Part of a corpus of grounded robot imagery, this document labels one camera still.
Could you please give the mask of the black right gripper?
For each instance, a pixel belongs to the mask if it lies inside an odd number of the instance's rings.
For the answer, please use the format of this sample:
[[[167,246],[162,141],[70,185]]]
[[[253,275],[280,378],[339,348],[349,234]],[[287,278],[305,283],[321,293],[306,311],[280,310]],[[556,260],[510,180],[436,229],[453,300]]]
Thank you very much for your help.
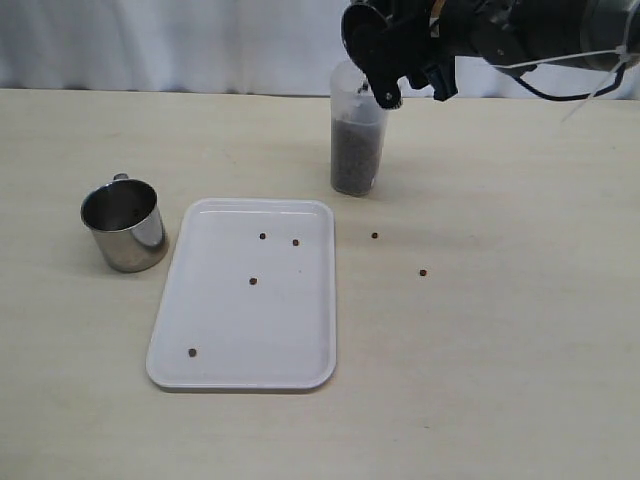
[[[371,65],[440,65],[500,58],[498,1],[371,1]]]

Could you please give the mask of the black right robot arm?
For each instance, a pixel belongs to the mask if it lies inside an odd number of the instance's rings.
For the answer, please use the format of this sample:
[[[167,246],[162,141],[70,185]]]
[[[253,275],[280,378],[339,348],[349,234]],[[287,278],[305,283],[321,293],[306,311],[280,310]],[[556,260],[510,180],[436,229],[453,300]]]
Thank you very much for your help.
[[[450,57],[478,57],[520,76],[537,63],[609,70],[639,60],[633,1],[429,1],[361,33],[378,65],[412,73]]]

